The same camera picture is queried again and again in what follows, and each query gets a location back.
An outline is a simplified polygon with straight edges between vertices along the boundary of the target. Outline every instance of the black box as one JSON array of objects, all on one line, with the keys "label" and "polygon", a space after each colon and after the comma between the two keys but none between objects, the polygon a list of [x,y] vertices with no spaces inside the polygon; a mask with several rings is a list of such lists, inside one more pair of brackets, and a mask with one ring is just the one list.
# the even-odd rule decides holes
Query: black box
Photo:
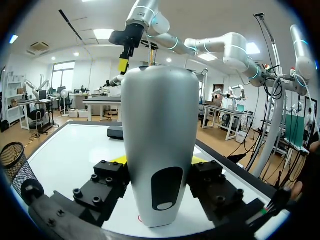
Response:
[{"label": "black box", "polygon": [[124,139],[124,132],[122,126],[110,126],[108,128],[108,137],[117,140]]}]

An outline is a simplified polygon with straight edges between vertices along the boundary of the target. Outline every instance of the ceiling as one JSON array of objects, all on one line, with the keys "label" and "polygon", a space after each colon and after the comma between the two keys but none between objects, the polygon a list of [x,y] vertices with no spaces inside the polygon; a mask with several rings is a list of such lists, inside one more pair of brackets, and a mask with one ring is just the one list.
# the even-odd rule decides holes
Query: ceiling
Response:
[{"label": "ceiling", "polygon": [[[10,51],[16,54],[26,54],[29,46],[43,41],[50,46],[47,55],[37,60],[46,64],[71,60],[89,60],[99,58],[119,58],[122,48],[115,46],[88,46],[83,44],[109,44],[107,40],[95,39],[94,29],[124,30],[125,22],[135,0],[42,0],[29,13],[25,21],[16,30],[19,36],[10,46]],[[270,58],[261,29],[253,17],[255,13],[265,13],[266,22],[278,46],[281,65],[286,73],[295,65],[295,52],[290,35],[290,26],[296,21],[289,13],[273,0],[159,0],[159,9],[169,20],[170,33],[182,40],[187,38],[210,38],[236,32],[246,37],[248,42],[254,42],[261,53],[251,55],[255,61],[270,64]],[[68,26],[62,15],[62,10],[83,42],[78,39]],[[275,64],[274,54],[270,46],[271,57]],[[177,56],[168,50],[160,50],[157,62],[161,63],[167,57],[185,62],[186,56]],[[148,49],[141,47],[135,51],[134,59],[148,61]],[[235,72],[220,60],[205,62],[225,74]]]}]

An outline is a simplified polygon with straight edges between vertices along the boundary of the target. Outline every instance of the white circle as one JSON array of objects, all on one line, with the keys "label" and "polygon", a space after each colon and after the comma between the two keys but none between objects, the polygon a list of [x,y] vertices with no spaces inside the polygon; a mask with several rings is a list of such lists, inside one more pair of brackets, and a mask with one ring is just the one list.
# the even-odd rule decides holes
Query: white circle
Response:
[{"label": "white circle", "polygon": [[171,208],[172,206],[173,206],[172,202],[166,202],[166,203],[158,205],[156,208],[159,210],[167,210],[167,209]]}]

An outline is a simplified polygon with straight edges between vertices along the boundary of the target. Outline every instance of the office chair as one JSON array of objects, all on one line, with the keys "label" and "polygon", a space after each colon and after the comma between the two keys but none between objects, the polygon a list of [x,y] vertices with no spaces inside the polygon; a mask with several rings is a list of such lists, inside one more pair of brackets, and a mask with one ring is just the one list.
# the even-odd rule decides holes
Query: office chair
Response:
[{"label": "office chair", "polygon": [[43,108],[33,110],[29,114],[29,118],[33,120],[32,122],[29,123],[29,128],[30,130],[36,130],[38,134],[47,134],[47,132],[39,132],[39,129],[42,129],[44,122],[43,118],[45,117],[46,111]]},{"label": "office chair", "polygon": [[60,106],[61,106],[61,111],[60,114],[64,114],[65,113],[65,107],[66,107],[66,112],[68,112],[68,109],[71,109],[71,105],[74,102],[74,100],[70,100],[70,93],[68,94],[68,97],[66,99],[61,98],[60,100]]}]

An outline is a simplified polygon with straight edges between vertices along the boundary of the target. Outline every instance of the computer monitor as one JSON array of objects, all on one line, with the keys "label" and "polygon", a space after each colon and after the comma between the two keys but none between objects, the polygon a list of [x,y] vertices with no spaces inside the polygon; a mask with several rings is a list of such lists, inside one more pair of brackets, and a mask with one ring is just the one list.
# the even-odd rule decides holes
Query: computer monitor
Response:
[{"label": "computer monitor", "polygon": [[58,94],[60,94],[64,89],[66,89],[65,86],[58,87]]},{"label": "computer monitor", "polygon": [[40,100],[47,99],[47,91],[46,90],[39,91],[39,99]]}]

